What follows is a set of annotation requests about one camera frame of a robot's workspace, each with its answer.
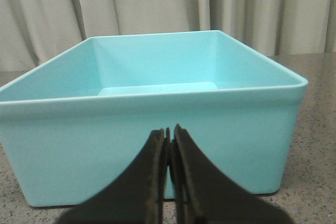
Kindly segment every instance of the speckled countertop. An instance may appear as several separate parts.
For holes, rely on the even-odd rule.
[[[285,209],[296,223],[336,223],[336,53],[278,56],[309,80],[280,190],[262,199]],[[0,86],[22,72],[0,73]],[[30,207],[0,145],[0,224],[49,224],[67,208]],[[175,223],[174,204],[164,223]]]

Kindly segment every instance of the curtain fold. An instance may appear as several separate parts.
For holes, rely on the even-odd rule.
[[[92,36],[219,29],[261,53],[336,51],[336,0],[0,0],[0,71]]]

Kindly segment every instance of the storage container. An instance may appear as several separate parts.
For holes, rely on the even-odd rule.
[[[89,198],[176,123],[235,182],[273,193],[307,83],[221,31],[93,37],[0,88],[0,141],[36,207]]]

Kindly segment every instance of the curtain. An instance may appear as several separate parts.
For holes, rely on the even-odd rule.
[[[92,36],[218,29],[267,56],[336,51],[336,0],[0,0],[0,71]]]

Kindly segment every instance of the granite countertop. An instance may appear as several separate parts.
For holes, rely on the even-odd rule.
[[[296,223],[336,223],[336,53],[276,56],[309,80],[280,190],[260,196],[286,210]],[[24,72],[0,72],[0,86]],[[0,223],[54,223],[67,208],[32,208],[0,145]],[[174,204],[164,223],[175,223]]]

